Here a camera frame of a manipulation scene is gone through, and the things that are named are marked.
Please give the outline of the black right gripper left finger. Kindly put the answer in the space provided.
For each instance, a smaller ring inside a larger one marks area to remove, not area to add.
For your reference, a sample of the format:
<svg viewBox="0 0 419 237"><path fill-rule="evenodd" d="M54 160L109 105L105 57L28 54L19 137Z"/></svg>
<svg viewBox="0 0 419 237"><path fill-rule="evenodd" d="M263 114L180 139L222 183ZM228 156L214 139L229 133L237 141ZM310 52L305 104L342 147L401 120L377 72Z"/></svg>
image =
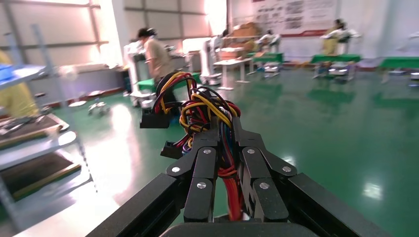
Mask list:
<svg viewBox="0 0 419 237"><path fill-rule="evenodd" d="M192 150L170 165L88 233L89 237L166 237L184 210L186 222L212 221L219 119L193 138Z"/></svg>

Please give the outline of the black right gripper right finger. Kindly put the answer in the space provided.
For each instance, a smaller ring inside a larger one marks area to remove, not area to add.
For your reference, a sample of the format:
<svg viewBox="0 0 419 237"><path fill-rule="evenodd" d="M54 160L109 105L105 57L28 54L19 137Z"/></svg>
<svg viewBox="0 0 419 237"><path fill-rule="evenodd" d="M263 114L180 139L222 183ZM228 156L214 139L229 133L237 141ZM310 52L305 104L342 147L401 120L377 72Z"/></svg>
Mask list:
<svg viewBox="0 0 419 237"><path fill-rule="evenodd" d="M388 233L232 120L245 205L261 237L386 237Z"/></svg>

